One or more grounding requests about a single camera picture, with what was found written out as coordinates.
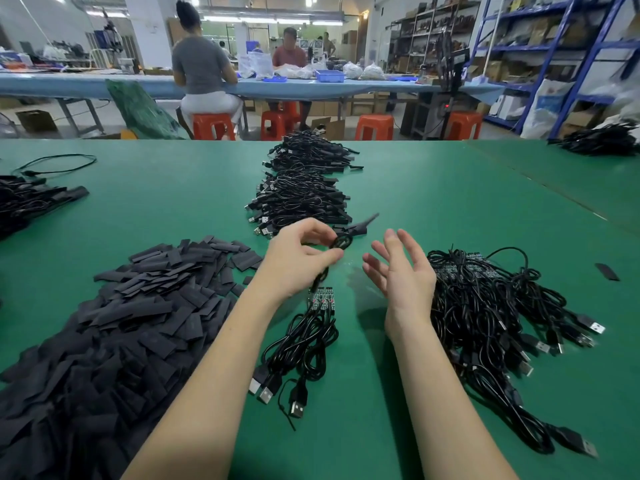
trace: blue plastic tray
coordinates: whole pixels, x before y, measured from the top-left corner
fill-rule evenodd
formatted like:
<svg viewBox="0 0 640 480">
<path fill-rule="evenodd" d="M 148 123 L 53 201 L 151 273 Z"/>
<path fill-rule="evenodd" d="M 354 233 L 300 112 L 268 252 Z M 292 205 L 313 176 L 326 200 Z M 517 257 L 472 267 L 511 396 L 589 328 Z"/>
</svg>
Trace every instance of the blue plastic tray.
<svg viewBox="0 0 640 480">
<path fill-rule="evenodd" d="M 286 82 L 287 78 L 281 75 L 274 75 L 273 77 L 267 77 L 262 80 L 263 82 Z"/>
<path fill-rule="evenodd" d="M 388 80 L 405 80 L 407 82 L 410 82 L 412 80 L 418 80 L 418 78 L 416 76 L 411 76 L 411 75 L 398 75 L 395 77 L 389 77 Z"/>
<path fill-rule="evenodd" d="M 339 70 L 317 70 L 318 82 L 344 82 L 344 72 Z"/>
</svg>

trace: white pants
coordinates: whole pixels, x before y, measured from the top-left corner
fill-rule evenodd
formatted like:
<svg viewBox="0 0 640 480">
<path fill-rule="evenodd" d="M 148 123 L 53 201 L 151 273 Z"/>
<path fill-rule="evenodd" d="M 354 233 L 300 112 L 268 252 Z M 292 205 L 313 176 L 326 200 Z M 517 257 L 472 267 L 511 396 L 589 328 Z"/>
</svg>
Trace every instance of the white pants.
<svg viewBox="0 0 640 480">
<path fill-rule="evenodd" d="M 182 117 L 193 132 L 193 115 L 201 112 L 222 113 L 231 116 L 231 122 L 238 124 L 242 116 L 242 99 L 224 91 L 206 94 L 187 94 L 180 103 Z"/>
</svg>

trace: red plastic stool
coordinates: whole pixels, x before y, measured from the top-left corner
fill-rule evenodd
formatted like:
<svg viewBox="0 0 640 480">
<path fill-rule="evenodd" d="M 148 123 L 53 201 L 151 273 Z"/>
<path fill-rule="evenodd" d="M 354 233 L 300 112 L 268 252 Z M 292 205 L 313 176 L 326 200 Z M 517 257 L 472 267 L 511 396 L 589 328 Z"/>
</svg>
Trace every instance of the red plastic stool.
<svg viewBox="0 0 640 480">
<path fill-rule="evenodd" d="M 476 130 L 473 138 L 471 138 L 471 130 L 474 125 Z M 449 135 L 445 139 L 457 141 L 461 139 L 478 139 L 480 128 L 482 128 L 482 114 L 479 112 L 452 111 L 449 116 Z"/>
<path fill-rule="evenodd" d="M 211 128 L 215 128 L 216 137 L 213 138 Z M 228 114 L 194 114 L 193 136 L 196 139 L 222 139 L 227 135 L 229 139 L 236 140 L 234 126 Z"/>
<path fill-rule="evenodd" d="M 287 119 L 285 121 L 285 129 L 287 133 L 291 133 L 293 131 L 293 126 L 300 120 L 300 113 L 298 113 L 298 102 L 297 101 L 285 101 L 282 103 L 284 106 L 284 114 Z"/>
<path fill-rule="evenodd" d="M 271 131 L 267 131 L 264 122 L 271 122 Z M 287 135 L 287 115 L 281 111 L 265 111 L 262 113 L 262 122 L 260 123 L 260 140 L 261 141 L 280 141 Z"/>
<path fill-rule="evenodd" d="M 356 127 L 357 140 L 370 140 L 376 130 L 377 141 L 389 141 L 394 138 L 394 117 L 390 114 L 364 114 Z"/>
</svg>

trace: hand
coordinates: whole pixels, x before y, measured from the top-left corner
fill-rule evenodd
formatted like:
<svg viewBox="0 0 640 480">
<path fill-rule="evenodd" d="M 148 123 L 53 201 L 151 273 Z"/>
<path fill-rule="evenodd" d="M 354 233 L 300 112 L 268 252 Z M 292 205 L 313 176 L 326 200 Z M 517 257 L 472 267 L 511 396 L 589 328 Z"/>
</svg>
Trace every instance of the hand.
<svg viewBox="0 0 640 480">
<path fill-rule="evenodd" d="M 373 241 L 372 249 L 388 262 L 382 263 L 372 254 L 362 256 L 362 269 L 389 300 L 385 330 L 393 339 L 398 332 L 417 322 L 431 323 L 431 301 L 436 273 L 420 245 L 405 230 L 385 232 L 385 243 Z M 413 266 L 404 254 L 409 252 Z"/>
<path fill-rule="evenodd" d="M 344 255 L 344 251 L 338 248 L 321 251 L 303 243 L 330 246 L 336 238 L 331 227 L 316 219 L 304 219 L 283 227 L 269 243 L 267 254 L 250 286 L 263 287 L 279 305 L 311 286 L 325 267 L 335 264 Z"/>
</svg>

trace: red shirt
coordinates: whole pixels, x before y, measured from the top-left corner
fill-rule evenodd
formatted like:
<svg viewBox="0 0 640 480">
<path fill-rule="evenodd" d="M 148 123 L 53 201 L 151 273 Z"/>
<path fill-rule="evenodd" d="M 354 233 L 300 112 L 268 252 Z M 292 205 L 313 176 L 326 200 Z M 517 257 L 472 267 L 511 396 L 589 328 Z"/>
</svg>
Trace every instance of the red shirt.
<svg viewBox="0 0 640 480">
<path fill-rule="evenodd" d="M 298 46 L 293 50 L 287 50 L 284 48 L 284 45 L 281 45 L 273 53 L 273 66 L 279 67 L 284 64 L 304 67 L 307 65 L 307 55 L 305 51 Z"/>
</svg>

